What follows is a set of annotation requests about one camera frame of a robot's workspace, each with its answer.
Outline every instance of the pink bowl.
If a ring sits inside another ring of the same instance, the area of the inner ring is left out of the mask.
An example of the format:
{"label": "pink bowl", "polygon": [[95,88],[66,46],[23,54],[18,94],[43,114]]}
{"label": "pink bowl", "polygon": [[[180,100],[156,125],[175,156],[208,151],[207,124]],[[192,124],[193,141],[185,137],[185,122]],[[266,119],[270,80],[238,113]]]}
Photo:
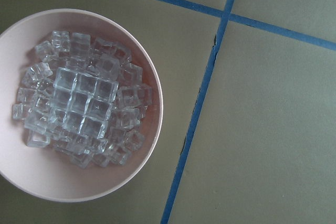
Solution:
{"label": "pink bowl", "polygon": [[[77,31],[105,40],[119,41],[131,49],[132,63],[143,68],[143,82],[153,88],[153,105],[142,122],[145,142],[126,165],[81,169],[51,148],[25,145],[23,124],[12,120],[12,104],[25,68],[32,64],[33,47],[53,30]],[[0,172],[8,181],[34,196],[78,202],[109,194],[132,179],[152,154],[162,124],[162,89],[156,69],[140,43],[117,23],[95,13],[54,9],[26,17],[0,36],[2,81],[0,110]]]}

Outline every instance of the tabletop surface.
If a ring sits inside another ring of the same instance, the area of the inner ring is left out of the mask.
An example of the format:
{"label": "tabletop surface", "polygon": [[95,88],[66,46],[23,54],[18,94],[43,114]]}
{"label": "tabletop surface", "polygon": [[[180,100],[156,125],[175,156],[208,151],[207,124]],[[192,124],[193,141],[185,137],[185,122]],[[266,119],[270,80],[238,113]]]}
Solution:
{"label": "tabletop surface", "polygon": [[158,144],[125,186],[66,204],[0,177],[0,222],[334,223],[335,3],[0,0],[0,33],[56,8],[114,20],[148,52],[164,100]]}

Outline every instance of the bowl rim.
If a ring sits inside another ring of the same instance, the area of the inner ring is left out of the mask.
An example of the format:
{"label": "bowl rim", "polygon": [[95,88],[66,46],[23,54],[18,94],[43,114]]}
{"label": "bowl rim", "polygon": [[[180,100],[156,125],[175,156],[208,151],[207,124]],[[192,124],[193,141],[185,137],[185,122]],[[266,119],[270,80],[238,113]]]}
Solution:
{"label": "bowl rim", "polygon": [[160,135],[160,131],[161,131],[161,127],[162,127],[162,121],[163,121],[163,94],[162,94],[162,87],[161,87],[161,83],[159,80],[159,76],[158,73],[156,71],[156,68],[151,60],[151,58],[149,57],[148,53],[145,51],[145,49],[143,48],[143,46],[138,42],[138,40],[130,33],[128,32],[125,28],[123,28],[122,26],[120,26],[118,23],[116,23],[115,21],[112,21],[109,18],[106,18],[100,14],[97,13],[93,13],[87,10],[81,10],[81,9],[72,9],[72,8],[58,8],[58,9],[50,9],[50,10],[44,10],[38,13],[34,13],[31,14],[27,17],[24,17],[22,19],[20,19],[19,21],[17,21],[16,23],[12,24],[11,26],[9,26],[6,30],[4,30],[1,34],[0,34],[0,40],[2,39],[2,37],[4,37],[9,31],[11,31],[12,29],[15,29],[15,27],[21,25],[22,23],[27,22],[30,19],[34,19],[37,18],[39,16],[44,16],[44,15],[49,15],[49,14],[56,14],[56,13],[77,13],[77,14],[85,14],[85,15],[89,15],[89,16],[93,16],[95,18],[101,19],[105,22],[108,22],[114,26],[116,26],[117,29],[121,30],[124,34],[126,34],[135,44],[136,46],[141,50],[141,52],[143,53],[143,55],[145,56],[146,60],[148,61],[151,70],[153,71],[153,75],[155,77],[155,82],[157,83],[157,88],[158,88],[158,93],[159,93],[159,123],[158,123],[158,127],[156,129],[156,133],[154,136],[154,140],[152,142],[152,145],[146,155],[146,157],[142,160],[142,162],[139,164],[139,166],[135,169],[134,172],[132,172],[126,179],[124,179],[121,183],[117,184],[116,186],[110,188],[109,190],[106,190],[102,193],[99,194],[94,194],[92,196],[87,196],[87,197],[79,197],[79,198],[57,198],[57,197],[49,197],[49,196],[44,196],[38,193],[35,193],[33,191],[30,191],[18,184],[15,183],[15,181],[13,181],[12,179],[10,179],[9,177],[6,176],[6,174],[4,174],[1,170],[0,170],[0,174],[7,180],[9,181],[11,184],[13,184],[14,186],[16,186],[17,188],[21,189],[22,191],[33,195],[35,197],[38,198],[42,198],[42,199],[46,199],[46,200],[51,200],[51,201],[56,201],[56,202],[83,202],[83,201],[88,201],[88,200],[93,200],[93,199],[97,199],[103,196],[106,196],[107,194],[110,194],[114,191],[116,191],[117,189],[119,189],[120,187],[124,186],[126,183],[128,183],[142,168],[143,166],[146,164],[146,162],[148,161],[148,159],[150,158],[150,156],[152,155],[154,148],[157,144],[157,141],[159,139],[159,135]]}

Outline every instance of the grid of ice cubes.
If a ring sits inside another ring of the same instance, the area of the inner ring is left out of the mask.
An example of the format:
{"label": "grid of ice cubes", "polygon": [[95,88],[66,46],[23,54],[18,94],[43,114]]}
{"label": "grid of ice cubes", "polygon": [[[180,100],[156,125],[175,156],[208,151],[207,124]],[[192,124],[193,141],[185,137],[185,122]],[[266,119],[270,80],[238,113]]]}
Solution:
{"label": "grid of ice cubes", "polygon": [[124,165],[145,140],[141,121],[152,104],[130,49],[52,31],[35,53],[41,62],[27,68],[12,114],[29,130],[27,146],[51,146],[81,168]]}

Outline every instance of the bowl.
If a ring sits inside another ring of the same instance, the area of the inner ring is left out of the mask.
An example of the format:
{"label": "bowl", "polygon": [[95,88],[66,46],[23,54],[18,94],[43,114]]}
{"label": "bowl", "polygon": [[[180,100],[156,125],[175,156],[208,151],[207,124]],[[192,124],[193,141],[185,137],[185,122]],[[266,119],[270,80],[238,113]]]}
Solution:
{"label": "bowl", "polygon": [[[51,148],[25,144],[26,131],[12,120],[12,104],[33,48],[53,30],[76,31],[119,41],[132,52],[132,63],[143,68],[143,83],[153,89],[153,104],[142,121],[143,146],[123,165],[81,169]],[[0,173],[13,185],[39,198],[60,202],[87,201],[107,195],[131,180],[151,156],[162,124],[163,99],[158,74],[140,43],[124,28],[101,15],[77,9],[53,9],[28,16],[0,36]]]}

